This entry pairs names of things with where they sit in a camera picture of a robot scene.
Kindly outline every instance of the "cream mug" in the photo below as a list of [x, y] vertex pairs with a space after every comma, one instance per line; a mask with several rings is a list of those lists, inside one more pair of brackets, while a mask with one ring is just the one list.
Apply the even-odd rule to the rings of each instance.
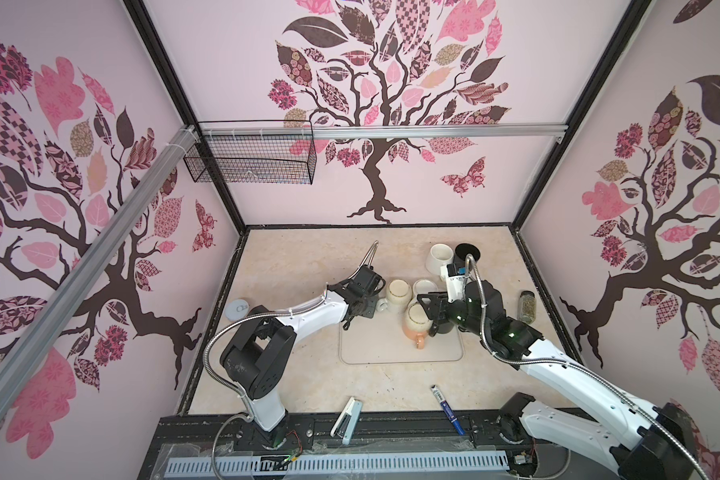
[[411, 286], [403, 280], [393, 280], [385, 289], [387, 296], [381, 298], [376, 303], [376, 310], [379, 312], [387, 311], [390, 313], [403, 313], [408, 306], [408, 302], [413, 298]]

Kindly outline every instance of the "aluminum rail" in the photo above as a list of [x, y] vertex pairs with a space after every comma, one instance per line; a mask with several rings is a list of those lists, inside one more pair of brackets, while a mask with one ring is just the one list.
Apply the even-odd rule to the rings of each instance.
[[45, 308], [22, 332], [14, 348], [0, 362], [0, 420], [45, 360], [62, 329], [85, 300], [106, 264], [132, 231], [160, 186], [196, 141], [194, 128], [184, 126], [160, 152], [112, 221], [94, 240]]

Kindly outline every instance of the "pink flower decal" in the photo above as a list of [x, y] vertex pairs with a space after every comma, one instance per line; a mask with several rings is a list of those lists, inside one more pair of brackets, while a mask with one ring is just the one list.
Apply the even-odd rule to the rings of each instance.
[[632, 207], [621, 199], [616, 184], [605, 185], [603, 182], [597, 182], [594, 191], [585, 192], [581, 196], [581, 202], [584, 205], [592, 205], [590, 213], [596, 215], [598, 220], [615, 218]]
[[76, 394], [72, 367], [56, 349], [50, 349], [43, 368], [27, 382], [14, 402], [13, 408], [18, 410], [8, 424], [5, 440], [13, 443], [29, 435], [29, 458], [43, 455], [54, 440], [50, 423], [69, 413], [68, 400]]

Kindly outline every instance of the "tree wall decal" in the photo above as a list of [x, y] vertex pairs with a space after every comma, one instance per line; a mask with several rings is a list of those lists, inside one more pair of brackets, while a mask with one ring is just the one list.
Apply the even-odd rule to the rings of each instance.
[[[301, 127], [307, 119], [317, 125], [354, 127], [494, 124], [509, 110], [485, 106], [509, 87], [507, 83], [486, 84], [502, 58], [477, 62], [480, 56], [489, 57], [501, 39], [498, 15], [484, 21], [495, 9], [495, 0], [480, 4], [477, 0], [435, 0], [434, 4], [443, 4], [442, 9], [451, 9], [439, 31], [431, 22], [430, 0], [398, 0], [394, 6], [392, 0], [338, 2], [336, 8], [328, 0], [296, 2], [335, 21], [307, 16], [286, 27], [284, 33], [300, 34], [309, 48], [299, 50], [276, 42], [278, 61], [295, 86], [277, 79], [269, 98], [288, 110], [287, 127]], [[295, 108], [299, 98], [308, 102], [307, 109]], [[457, 114], [459, 104], [466, 110]], [[327, 164], [336, 159], [350, 168], [364, 162], [361, 171], [373, 196], [349, 217], [373, 212], [376, 220], [387, 224], [391, 222], [383, 212], [405, 208], [387, 199], [379, 168], [384, 159], [408, 162], [414, 150], [425, 161], [434, 162], [434, 154], [453, 154], [471, 145], [467, 138], [433, 138], [429, 149], [408, 138], [316, 141], [317, 152], [326, 152]], [[291, 153], [302, 150], [294, 144]], [[467, 175], [441, 180], [459, 194], [482, 185], [484, 161], [480, 160]]]

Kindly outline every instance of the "butterfly decal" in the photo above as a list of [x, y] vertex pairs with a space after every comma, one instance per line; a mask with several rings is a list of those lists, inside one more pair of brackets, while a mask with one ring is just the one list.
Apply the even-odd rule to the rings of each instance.
[[482, 157], [481, 159], [472, 164], [472, 166], [469, 168], [469, 172], [467, 172], [466, 175], [446, 175], [440, 180], [445, 182], [446, 185], [451, 185], [454, 188], [454, 192], [461, 195], [461, 197], [463, 198], [464, 192], [469, 190], [470, 186], [481, 186], [485, 188], [485, 185], [483, 185], [485, 175], [481, 173], [484, 168], [485, 157]]
[[200, 221], [200, 233], [195, 235], [195, 241], [192, 242], [192, 252], [197, 252], [201, 248], [211, 248], [213, 245], [213, 230], [216, 225], [216, 220], [213, 219], [211, 214], [206, 213], [204, 206], [200, 205], [200, 202], [195, 200], [195, 211], [197, 212], [197, 219]]

